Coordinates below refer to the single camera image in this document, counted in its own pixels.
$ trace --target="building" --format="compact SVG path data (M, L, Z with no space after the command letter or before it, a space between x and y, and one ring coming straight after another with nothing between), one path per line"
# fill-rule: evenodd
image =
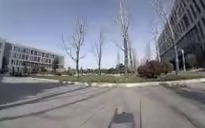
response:
M23 72L24 68L29 72L33 70L52 70L53 61L58 58L58 70L64 69L64 56L10 43L0 38L0 69L8 69L11 72Z
M175 0L169 21L174 31L170 38L170 28L166 24L158 38L160 58L174 64L173 41L185 56L195 55L197 67L205 67L205 0ZM182 55L179 55L182 67Z

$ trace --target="grass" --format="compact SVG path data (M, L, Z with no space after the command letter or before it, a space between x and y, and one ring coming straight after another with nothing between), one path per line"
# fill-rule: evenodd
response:
M124 76L96 76L96 75L88 75L81 76L79 80L77 80L74 76L34 76L37 78L45 78L45 79L55 79L62 81L71 81L71 82L100 82L100 83L141 83L141 82L154 82L154 81L176 81L176 80L189 80L189 79L198 79L204 78L203 76L195 76L195 75L163 75L157 79L145 79L137 76L129 76L127 79Z

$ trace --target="lamp post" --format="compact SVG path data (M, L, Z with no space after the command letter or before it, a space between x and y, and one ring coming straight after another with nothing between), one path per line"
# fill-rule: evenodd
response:
M185 67L185 57L184 57L184 49L179 49L179 51L182 54L182 62L183 62L183 70L186 71L186 67Z

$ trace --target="shrub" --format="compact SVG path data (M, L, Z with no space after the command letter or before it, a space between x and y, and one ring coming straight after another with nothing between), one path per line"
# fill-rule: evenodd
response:
M158 61L149 61L138 68L138 73L142 77L157 78L162 73L162 64Z
M188 54L185 58L186 60L186 64L188 65L189 68L194 68L196 63L197 63L197 59L196 56L194 54Z
M60 73L60 72L54 72L54 74L55 74L56 76L61 76L61 75L62 75L62 73Z
M173 70L174 70L174 66L171 63L169 62L162 63L162 73L167 74L167 73L172 72Z
M169 62L148 61L143 66L138 67L138 74L141 77L157 78L162 73L173 71L173 65Z

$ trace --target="road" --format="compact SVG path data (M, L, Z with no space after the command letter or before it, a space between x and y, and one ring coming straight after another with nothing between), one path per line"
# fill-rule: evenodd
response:
M116 109L132 114L135 128L205 128L205 89L200 84L204 83L140 88L3 84L0 128L108 128Z

